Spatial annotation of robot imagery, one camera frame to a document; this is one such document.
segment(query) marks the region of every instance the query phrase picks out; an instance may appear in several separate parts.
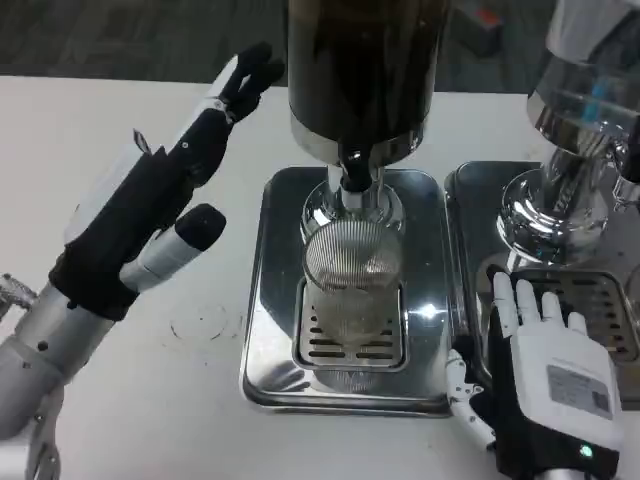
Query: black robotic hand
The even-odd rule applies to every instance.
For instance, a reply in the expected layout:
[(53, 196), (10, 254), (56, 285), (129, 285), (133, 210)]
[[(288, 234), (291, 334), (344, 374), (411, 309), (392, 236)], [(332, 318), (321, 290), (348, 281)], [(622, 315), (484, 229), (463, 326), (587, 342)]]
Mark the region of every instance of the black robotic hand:
[(121, 161), (78, 206), (49, 274), (72, 305), (122, 320), (139, 292), (213, 245), (226, 224), (220, 212), (204, 204), (179, 217), (220, 167), (233, 126), (283, 73), (271, 47), (258, 44), (229, 61), (172, 144), (152, 152), (134, 132)]
[(454, 416), (498, 470), (517, 480), (608, 480), (622, 447), (620, 399), (607, 350), (587, 336), (578, 313), (563, 320), (556, 295), (526, 280), (490, 275), (492, 385), (479, 385), (473, 344), (449, 352), (447, 393)]

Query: robotic hand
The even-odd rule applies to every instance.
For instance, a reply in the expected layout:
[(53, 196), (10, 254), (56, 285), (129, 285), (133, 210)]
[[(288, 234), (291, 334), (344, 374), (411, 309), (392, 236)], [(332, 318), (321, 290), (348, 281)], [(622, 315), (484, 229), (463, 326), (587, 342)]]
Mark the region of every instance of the robotic hand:
[(220, 166), (233, 126), (283, 73), (266, 44), (234, 57), (169, 147), (152, 152), (134, 132), (123, 158), (78, 206), (37, 298), (9, 275), (0, 279), (0, 318), (11, 304), (27, 309), (0, 345), (0, 478), (58, 478), (63, 387), (142, 291), (222, 235), (226, 220), (210, 205), (180, 215)]
[(609, 480), (622, 448), (621, 406), (607, 350), (587, 336), (585, 319), (568, 316), (558, 297), (506, 273), (492, 278), (489, 336), (492, 392), (477, 384), (463, 338), (449, 352), (451, 410), (498, 470), (516, 480)]

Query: gray carpet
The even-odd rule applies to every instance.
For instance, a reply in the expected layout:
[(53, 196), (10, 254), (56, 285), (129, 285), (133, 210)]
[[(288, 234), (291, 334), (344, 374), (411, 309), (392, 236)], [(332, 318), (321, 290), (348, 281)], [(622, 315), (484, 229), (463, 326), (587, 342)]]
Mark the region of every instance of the gray carpet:
[[(524, 93), (555, 2), (482, 3), (505, 23), (501, 50), (479, 58), (448, 36), (437, 89)], [(282, 55), (283, 11), (283, 0), (0, 0), (0, 74), (208, 83), (259, 40)]]

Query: white table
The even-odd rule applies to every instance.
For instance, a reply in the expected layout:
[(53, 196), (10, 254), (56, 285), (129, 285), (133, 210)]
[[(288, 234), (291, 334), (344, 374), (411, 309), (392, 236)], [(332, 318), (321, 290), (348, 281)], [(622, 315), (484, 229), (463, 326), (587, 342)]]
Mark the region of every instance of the white table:
[[(71, 212), (131, 128), (152, 144), (171, 141), (206, 88), (0, 78), (0, 271), (42, 288)], [(240, 395), (263, 186), (287, 166), (320, 165), (296, 146), (288, 122), (287, 91), (272, 89), (196, 195), (226, 214), (222, 239), (142, 296), (67, 388), (58, 426), (64, 480), (500, 478), (451, 419), (275, 415)], [(400, 166), (442, 184), (466, 161), (539, 160), (548, 148), (524, 96), (445, 93), (434, 98), (427, 141)], [(632, 480), (640, 415), (625, 421), (620, 474)]]

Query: metal grate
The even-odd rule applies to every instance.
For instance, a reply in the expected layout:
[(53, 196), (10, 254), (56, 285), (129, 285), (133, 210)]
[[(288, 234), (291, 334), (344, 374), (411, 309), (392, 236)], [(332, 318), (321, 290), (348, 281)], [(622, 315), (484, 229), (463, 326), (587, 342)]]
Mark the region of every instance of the metal grate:
[(314, 306), (302, 289), (298, 325), (298, 358), (311, 368), (346, 370), (390, 370), (405, 360), (405, 328), (402, 325), (401, 289), (397, 301), (389, 304), (387, 324), (378, 336), (359, 346), (346, 347), (328, 337), (318, 326)]
[(604, 345), (615, 362), (632, 362), (638, 357), (638, 341), (624, 293), (609, 274), (523, 270), (517, 276), (533, 284), (538, 301), (546, 291), (558, 295), (565, 318), (572, 311), (584, 315), (589, 336)]

